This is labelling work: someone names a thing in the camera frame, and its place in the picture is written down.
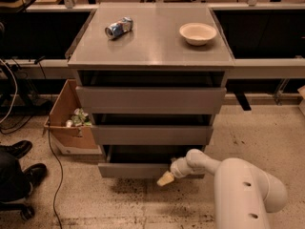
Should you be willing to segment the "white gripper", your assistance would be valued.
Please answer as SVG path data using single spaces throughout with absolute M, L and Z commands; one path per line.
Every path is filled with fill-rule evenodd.
M 187 163 L 185 157 L 175 159 L 170 167 L 170 172 L 167 171 L 157 181 L 157 185 L 162 187 L 174 181 L 174 178 L 183 178 L 190 175 L 193 168 Z

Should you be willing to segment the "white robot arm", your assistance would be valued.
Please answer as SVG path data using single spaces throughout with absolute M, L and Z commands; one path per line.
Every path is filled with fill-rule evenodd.
M 267 215 L 287 204 L 287 189 L 277 177 L 243 159 L 218 161 L 197 149 L 173 161 L 157 184 L 203 172 L 213 175 L 216 229 L 271 229 Z

